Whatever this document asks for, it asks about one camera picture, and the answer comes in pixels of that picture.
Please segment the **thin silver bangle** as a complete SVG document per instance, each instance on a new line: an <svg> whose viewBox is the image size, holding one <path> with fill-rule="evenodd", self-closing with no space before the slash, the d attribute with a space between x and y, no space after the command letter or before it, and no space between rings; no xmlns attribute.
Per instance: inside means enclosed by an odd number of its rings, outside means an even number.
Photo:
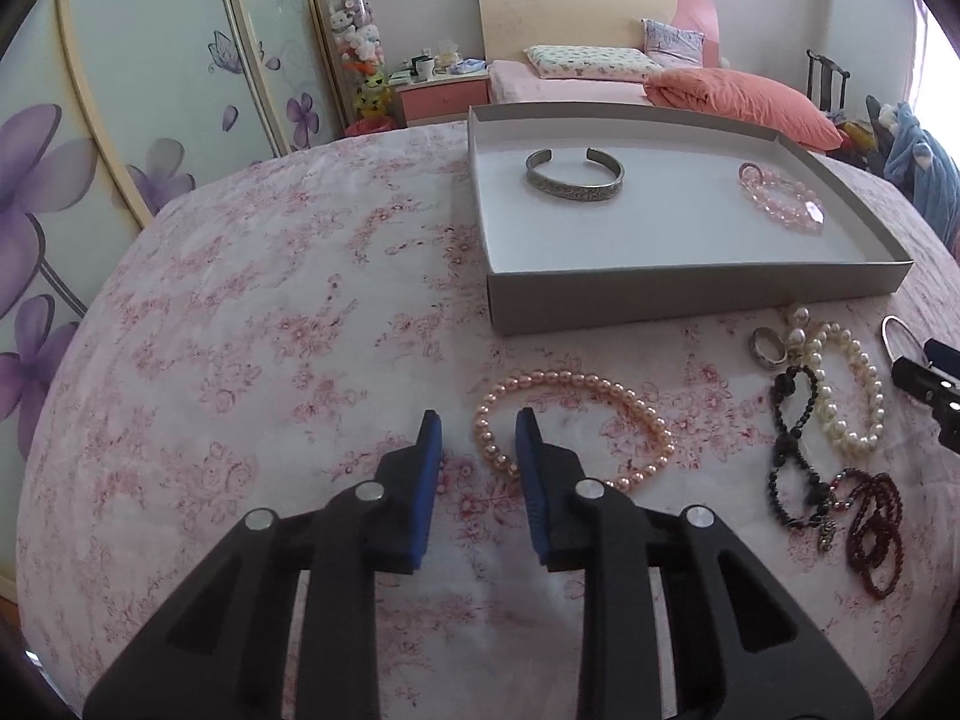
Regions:
<svg viewBox="0 0 960 720"><path fill-rule="evenodd" d="M928 367L929 359L924 343L901 317L889 314L880 321L878 338L884 348L885 358L890 364L905 358L919 366Z"/></svg>

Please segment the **wide silver cuff bangle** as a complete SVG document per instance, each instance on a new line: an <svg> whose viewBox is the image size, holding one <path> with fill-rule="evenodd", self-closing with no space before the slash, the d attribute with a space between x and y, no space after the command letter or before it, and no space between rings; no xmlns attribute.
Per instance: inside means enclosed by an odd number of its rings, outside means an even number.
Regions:
<svg viewBox="0 0 960 720"><path fill-rule="evenodd" d="M581 158L573 153L555 156L550 148L537 149L524 163L530 187L570 202L608 202L622 190L625 176L625 166L597 148L586 149Z"/></svg>

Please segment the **blue plush garment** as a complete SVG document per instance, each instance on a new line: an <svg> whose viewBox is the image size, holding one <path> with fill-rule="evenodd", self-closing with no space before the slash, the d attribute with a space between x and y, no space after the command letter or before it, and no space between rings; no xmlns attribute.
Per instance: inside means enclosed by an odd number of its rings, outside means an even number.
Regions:
<svg viewBox="0 0 960 720"><path fill-rule="evenodd" d="M958 234L958 167L921 125L908 103L880 104L866 96L880 156L882 176L895 185L947 249Z"/></svg>

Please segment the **pink floral bedsheet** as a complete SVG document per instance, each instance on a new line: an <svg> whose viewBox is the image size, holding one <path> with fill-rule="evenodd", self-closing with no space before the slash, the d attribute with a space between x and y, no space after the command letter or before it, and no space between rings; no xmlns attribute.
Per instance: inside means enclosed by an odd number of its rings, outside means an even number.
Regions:
<svg viewBox="0 0 960 720"><path fill-rule="evenodd" d="M867 458L905 504L905 566L874 600L841 551L768 514L770 378L747 349L774 310L546 337L490 327L467 132L392 132L252 167L176 200L106 281L60 364L26 465L21 624L81 706L172 589L254 507L325 504L409 444L444 460L427 559L377 584L389 718L568 718L583 581L530 546L523 498L478 455L480 398L519 372L633 388L674 438L644 507L703 502L804 606L886 709L958 595L958 460L887 398Z"/></svg>

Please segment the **grey cardboard tray box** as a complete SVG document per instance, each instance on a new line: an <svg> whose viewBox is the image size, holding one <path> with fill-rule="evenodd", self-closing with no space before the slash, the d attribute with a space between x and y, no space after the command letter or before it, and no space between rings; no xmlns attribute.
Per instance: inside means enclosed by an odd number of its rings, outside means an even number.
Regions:
<svg viewBox="0 0 960 720"><path fill-rule="evenodd" d="M685 110L490 104L467 119L496 332L509 335L892 294L913 261L827 163L786 135ZM527 156L625 166L612 200L530 187Z"/></svg>

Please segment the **dark wooden chair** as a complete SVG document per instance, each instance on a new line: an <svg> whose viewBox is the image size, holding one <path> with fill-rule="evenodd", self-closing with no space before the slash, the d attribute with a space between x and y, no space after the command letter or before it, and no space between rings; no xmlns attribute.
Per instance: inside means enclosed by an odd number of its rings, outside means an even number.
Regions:
<svg viewBox="0 0 960 720"><path fill-rule="evenodd" d="M807 57L807 80L805 94L825 114L843 110L846 106L846 89L851 73L837 64L827 55L817 54L811 49L805 51Z"/></svg>

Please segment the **orange pillow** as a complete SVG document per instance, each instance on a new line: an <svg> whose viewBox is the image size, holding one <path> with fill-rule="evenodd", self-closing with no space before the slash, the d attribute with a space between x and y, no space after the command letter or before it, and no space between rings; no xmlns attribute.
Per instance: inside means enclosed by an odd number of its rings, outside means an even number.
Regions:
<svg viewBox="0 0 960 720"><path fill-rule="evenodd" d="M729 68L663 70L647 78L644 93L654 106L772 128L820 153L843 145L836 125L812 101L766 76Z"/></svg>

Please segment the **purple patterned pillow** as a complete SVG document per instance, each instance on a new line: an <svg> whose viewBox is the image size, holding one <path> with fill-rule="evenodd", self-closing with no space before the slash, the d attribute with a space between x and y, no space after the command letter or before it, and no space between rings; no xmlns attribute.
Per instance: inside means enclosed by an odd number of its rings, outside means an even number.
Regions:
<svg viewBox="0 0 960 720"><path fill-rule="evenodd" d="M664 67L703 67L704 34L644 18L643 52Z"/></svg>

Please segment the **pink nightstand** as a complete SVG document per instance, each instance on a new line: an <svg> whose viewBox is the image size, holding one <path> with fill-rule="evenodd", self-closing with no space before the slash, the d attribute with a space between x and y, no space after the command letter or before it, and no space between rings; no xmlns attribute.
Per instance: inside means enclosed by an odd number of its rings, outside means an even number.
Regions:
<svg viewBox="0 0 960 720"><path fill-rule="evenodd" d="M486 73L438 76L397 88L398 109L407 127L463 121L472 107L490 102Z"/></svg>

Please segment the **floral white pillow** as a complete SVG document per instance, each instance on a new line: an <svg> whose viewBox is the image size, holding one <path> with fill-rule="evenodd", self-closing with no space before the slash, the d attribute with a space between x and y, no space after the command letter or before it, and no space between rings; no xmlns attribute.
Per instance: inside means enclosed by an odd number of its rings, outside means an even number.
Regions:
<svg viewBox="0 0 960 720"><path fill-rule="evenodd" d="M644 83L664 70L633 47L530 46L524 50L540 78Z"/></svg>

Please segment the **white mug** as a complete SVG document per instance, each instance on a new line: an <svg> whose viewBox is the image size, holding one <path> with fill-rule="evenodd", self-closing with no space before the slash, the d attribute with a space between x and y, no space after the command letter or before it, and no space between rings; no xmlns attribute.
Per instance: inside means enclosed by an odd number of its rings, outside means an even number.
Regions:
<svg viewBox="0 0 960 720"><path fill-rule="evenodd" d="M428 83L434 78L436 62L433 57L421 55L416 57L412 64L412 78L415 83Z"/></svg>

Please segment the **plush toy display tube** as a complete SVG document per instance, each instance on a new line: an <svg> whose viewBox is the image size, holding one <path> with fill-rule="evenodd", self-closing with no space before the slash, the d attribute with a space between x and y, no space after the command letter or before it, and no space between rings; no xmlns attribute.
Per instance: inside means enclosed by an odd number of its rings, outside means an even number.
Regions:
<svg viewBox="0 0 960 720"><path fill-rule="evenodd" d="M391 88L370 0L322 0L322 15L348 124L386 115Z"/></svg>

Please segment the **floral sliding wardrobe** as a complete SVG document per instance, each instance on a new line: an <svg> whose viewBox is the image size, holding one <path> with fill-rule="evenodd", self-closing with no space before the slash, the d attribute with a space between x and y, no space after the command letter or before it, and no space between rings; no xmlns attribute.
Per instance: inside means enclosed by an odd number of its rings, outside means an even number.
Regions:
<svg viewBox="0 0 960 720"><path fill-rule="evenodd" d="M340 132L314 0L36 0L2 60L2 457L171 200Z"/></svg>

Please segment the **beige pink headboard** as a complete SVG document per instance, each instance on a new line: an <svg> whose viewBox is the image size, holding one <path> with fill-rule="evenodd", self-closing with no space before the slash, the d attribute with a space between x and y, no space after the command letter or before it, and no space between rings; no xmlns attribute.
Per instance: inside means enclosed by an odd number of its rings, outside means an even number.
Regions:
<svg viewBox="0 0 960 720"><path fill-rule="evenodd" d="M535 44L640 47L647 18L701 32L704 63L721 63L711 0L478 0L478 9L488 60L522 62Z"/></svg>

